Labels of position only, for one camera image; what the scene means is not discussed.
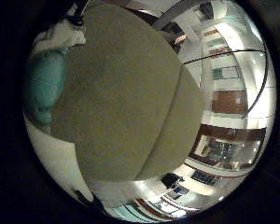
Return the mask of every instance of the wooden paneling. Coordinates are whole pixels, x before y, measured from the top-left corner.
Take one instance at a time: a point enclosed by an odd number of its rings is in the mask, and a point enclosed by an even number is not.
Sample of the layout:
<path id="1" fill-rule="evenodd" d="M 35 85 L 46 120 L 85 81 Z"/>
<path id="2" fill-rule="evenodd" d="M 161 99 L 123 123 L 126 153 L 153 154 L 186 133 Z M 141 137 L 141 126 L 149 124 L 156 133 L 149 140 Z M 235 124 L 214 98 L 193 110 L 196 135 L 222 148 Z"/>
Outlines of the wooden paneling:
<path id="1" fill-rule="evenodd" d="M 245 91 L 214 91 L 212 110 L 215 113 L 244 114 Z"/>

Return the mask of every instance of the glass window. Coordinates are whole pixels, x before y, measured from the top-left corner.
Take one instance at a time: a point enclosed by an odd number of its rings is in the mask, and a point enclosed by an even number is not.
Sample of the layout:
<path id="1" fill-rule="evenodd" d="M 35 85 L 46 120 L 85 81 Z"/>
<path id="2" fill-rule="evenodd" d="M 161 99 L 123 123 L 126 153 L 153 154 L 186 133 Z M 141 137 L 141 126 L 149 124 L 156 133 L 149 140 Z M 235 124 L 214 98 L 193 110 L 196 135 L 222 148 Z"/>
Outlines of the glass window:
<path id="1" fill-rule="evenodd" d="M 210 40 L 206 43 L 206 46 L 208 48 L 214 47 L 216 45 L 222 45 L 222 44 L 226 44 L 225 40 L 223 38 L 217 38 L 217 39 L 213 39 Z"/>
<path id="2" fill-rule="evenodd" d="M 265 132 L 265 129 L 245 130 L 202 125 L 189 157 L 217 168 L 241 170 L 255 163 Z M 193 176 L 197 180 L 212 181 L 200 174 Z"/>
<path id="3" fill-rule="evenodd" d="M 195 171 L 191 178 L 194 179 L 194 180 L 197 180 L 201 183 L 204 183 L 206 185 L 211 185 L 211 186 L 213 186 L 217 181 L 216 176 L 207 175 L 207 174 L 205 174 L 203 172 L 200 172 L 200 171 Z"/>
<path id="4" fill-rule="evenodd" d="M 228 79 L 228 78 L 238 78 L 237 67 L 222 67 L 213 69 L 214 80 Z"/>

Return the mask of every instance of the teal object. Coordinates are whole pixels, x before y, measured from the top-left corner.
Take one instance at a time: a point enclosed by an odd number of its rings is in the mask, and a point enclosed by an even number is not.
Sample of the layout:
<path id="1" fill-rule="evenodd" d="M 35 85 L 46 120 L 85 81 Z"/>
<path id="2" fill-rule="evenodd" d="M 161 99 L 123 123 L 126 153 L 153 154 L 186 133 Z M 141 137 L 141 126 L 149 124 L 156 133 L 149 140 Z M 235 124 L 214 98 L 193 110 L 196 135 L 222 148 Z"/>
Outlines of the teal object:
<path id="1" fill-rule="evenodd" d="M 36 54 L 26 66 L 23 86 L 25 112 L 41 124 L 51 123 L 50 109 L 60 97 L 65 80 L 67 49 Z"/>

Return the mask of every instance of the window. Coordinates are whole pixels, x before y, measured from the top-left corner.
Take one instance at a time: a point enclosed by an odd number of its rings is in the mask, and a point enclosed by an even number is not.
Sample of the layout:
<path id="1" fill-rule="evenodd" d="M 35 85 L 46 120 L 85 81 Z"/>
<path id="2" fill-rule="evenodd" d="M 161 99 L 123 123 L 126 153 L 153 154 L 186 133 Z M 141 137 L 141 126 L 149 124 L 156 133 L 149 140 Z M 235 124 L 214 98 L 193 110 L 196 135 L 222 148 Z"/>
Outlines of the window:
<path id="1" fill-rule="evenodd" d="M 217 38 L 217 39 L 213 39 L 213 40 L 210 40 L 206 43 L 206 46 L 208 48 L 211 48 L 211 47 L 214 47 L 216 45 L 222 45 L 222 44 L 226 44 L 225 42 L 225 39 L 223 38 Z"/>
<path id="2" fill-rule="evenodd" d="M 215 30 L 205 32 L 204 36 L 214 35 L 214 34 L 217 34 L 217 33 L 218 33 L 218 30 L 215 29 Z"/>
<path id="3" fill-rule="evenodd" d="M 214 18 L 214 10 L 211 3 L 202 3 L 193 9 L 200 21 L 212 20 Z"/>
<path id="4" fill-rule="evenodd" d="M 195 171 L 194 174 L 191 177 L 194 180 L 197 180 L 201 183 L 204 183 L 206 185 L 213 186 L 215 182 L 217 181 L 217 177 L 214 175 L 207 175 L 205 173 L 202 173 L 200 171 Z"/>
<path id="5" fill-rule="evenodd" d="M 219 54 L 219 53 L 224 53 L 224 52 L 229 52 L 231 49 L 229 47 L 224 47 L 224 48 L 219 48 L 219 49 L 211 49 L 209 50 L 209 54 Z"/>
<path id="6" fill-rule="evenodd" d="M 214 80 L 239 78 L 238 68 L 233 67 L 222 67 L 213 69 Z"/>
<path id="7" fill-rule="evenodd" d="M 189 157 L 225 170 L 252 166 L 260 153 L 264 129 L 231 129 L 202 124 Z"/>

